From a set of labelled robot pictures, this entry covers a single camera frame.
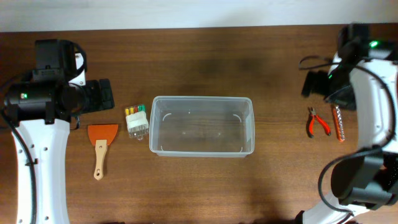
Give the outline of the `clear plastic storage container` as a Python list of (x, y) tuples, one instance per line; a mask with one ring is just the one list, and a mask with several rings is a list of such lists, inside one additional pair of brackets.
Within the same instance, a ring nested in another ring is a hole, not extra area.
[(255, 149), (252, 101), (227, 96), (157, 96), (149, 149), (164, 157), (246, 157)]

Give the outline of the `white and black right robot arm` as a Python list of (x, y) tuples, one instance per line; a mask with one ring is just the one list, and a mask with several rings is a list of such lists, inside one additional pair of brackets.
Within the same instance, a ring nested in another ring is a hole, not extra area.
[(333, 107), (342, 138), (341, 110), (357, 113), (357, 151), (329, 162), (331, 190), (296, 223), (349, 223), (397, 202), (397, 43), (370, 38), (367, 24), (338, 34), (333, 58), (307, 68), (302, 95), (316, 93)]

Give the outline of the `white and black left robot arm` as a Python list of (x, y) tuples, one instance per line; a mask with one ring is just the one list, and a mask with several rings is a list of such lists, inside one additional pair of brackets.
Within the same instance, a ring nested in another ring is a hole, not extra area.
[(17, 223), (69, 223), (65, 156), (70, 123), (114, 108), (108, 79), (86, 80), (85, 51), (70, 40), (35, 42), (35, 68), (12, 84), (1, 116), (17, 153)]

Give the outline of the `orange holder of drill bits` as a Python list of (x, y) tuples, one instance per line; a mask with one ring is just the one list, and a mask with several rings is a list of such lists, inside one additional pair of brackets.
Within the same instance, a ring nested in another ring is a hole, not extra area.
[(343, 120), (340, 107), (338, 105), (332, 105), (332, 115), (336, 129), (336, 137), (340, 142), (345, 141), (345, 133), (343, 129)]

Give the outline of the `clear case of coloured screwdrivers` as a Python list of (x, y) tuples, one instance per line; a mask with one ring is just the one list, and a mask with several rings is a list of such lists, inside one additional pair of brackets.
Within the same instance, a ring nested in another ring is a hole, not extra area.
[(129, 106), (124, 109), (124, 114), (129, 137), (139, 141), (143, 140), (144, 136), (149, 133), (149, 121), (145, 105)]

